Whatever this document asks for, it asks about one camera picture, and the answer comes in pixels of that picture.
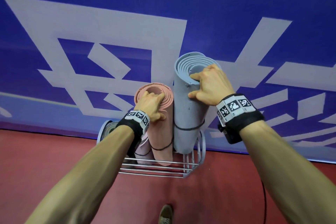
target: left hand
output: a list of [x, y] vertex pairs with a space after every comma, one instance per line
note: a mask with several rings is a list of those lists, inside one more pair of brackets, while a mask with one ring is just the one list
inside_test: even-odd
[[149, 116], [151, 122], [164, 120], [166, 116], [163, 113], [158, 112], [160, 103], [164, 98], [164, 93], [155, 95], [154, 93], [148, 93], [148, 91], [145, 91], [145, 93], [135, 105], [134, 110], [145, 112]]

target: right hand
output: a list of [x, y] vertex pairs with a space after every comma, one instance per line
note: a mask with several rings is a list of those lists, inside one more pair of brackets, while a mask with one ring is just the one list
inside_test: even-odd
[[235, 93], [226, 74], [216, 64], [209, 65], [202, 72], [191, 74], [190, 77], [199, 81], [199, 90], [190, 92], [188, 97], [196, 98], [207, 105], [216, 106], [223, 98]]

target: hand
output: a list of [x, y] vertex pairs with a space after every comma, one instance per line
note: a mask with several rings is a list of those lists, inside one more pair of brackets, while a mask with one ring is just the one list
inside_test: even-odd
[[163, 113], [158, 112], [160, 103], [164, 98], [164, 93], [155, 95], [154, 93], [148, 93], [148, 91], [145, 91], [145, 93], [135, 105], [134, 110], [145, 112], [149, 116], [151, 122], [164, 120], [166, 116]]
[[235, 93], [226, 74], [216, 64], [209, 65], [202, 72], [191, 74], [190, 77], [199, 81], [199, 90], [190, 92], [188, 97], [196, 98], [207, 105], [216, 106], [223, 98]]

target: elastic band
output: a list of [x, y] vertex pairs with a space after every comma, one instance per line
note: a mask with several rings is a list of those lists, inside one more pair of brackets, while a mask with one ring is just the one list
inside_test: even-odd
[[167, 149], [167, 148], [173, 143], [173, 140], [174, 140], [174, 137], [171, 139], [170, 144], [168, 144], [166, 147], [164, 147], [164, 148], [162, 148], [162, 149], [155, 149], [153, 146], [151, 146], [151, 147], [152, 147], [153, 150], [156, 150], [156, 151], [163, 151], [164, 149]]
[[201, 125], [198, 125], [197, 127], [194, 127], [194, 128], [180, 128], [180, 127], [178, 127], [175, 123], [174, 123], [174, 126], [175, 126], [176, 128], [178, 128], [179, 130], [190, 131], [190, 130], [195, 130], [195, 129], [200, 128], [200, 127], [204, 124], [204, 122], [205, 122], [205, 119], [203, 120], [203, 122], [202, 122]]
[[147, 154], [149, 154], [151, 152], [152, 149], [149, 149], [149, 151], [145, 154], [145, 155], [141, 155], [141, 154], [137, 154], [136, 152], [134, 153], [135, 155], [138, 155], [138, 156], [146, 156]]

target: shoe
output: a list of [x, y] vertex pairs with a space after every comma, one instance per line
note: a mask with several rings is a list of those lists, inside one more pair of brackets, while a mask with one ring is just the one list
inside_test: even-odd
[[164, 205], [162, 207], [159, 224], [172, 224], [173, 223], [174, 209], [171, 205]]

